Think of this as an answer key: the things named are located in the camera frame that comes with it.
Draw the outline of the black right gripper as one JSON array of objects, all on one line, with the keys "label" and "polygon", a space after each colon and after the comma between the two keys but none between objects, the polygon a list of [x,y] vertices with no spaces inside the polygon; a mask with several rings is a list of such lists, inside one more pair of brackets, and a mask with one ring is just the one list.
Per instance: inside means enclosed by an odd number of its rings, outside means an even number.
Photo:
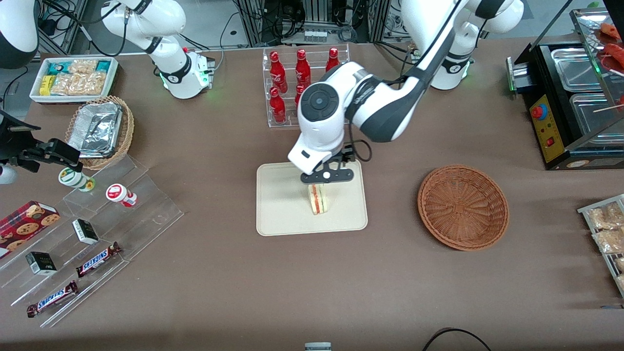
[{"label": "black right gripper", "polygon": [[39,141],[32,131],[38,126],[25,123],[5,111],[1,111],[0,160],[2,164],[21,167],[30,173],[38,173],[40,162],[46,159],[65,167],[81,167],[80,151],[58,138],[51,138],[46,149],[38,148]]}]

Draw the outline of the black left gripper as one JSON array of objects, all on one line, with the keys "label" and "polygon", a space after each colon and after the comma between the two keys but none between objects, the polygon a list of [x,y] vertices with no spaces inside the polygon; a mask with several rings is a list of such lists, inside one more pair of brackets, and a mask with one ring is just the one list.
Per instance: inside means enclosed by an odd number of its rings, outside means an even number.
[{"label": "black left gripper", "polygon": [[334,162],[337,164],[337,169],[346,168],[347,164],[354,162],[356,159],[353,151],[353,145],[343,145],[341,151],[334,155]]}]

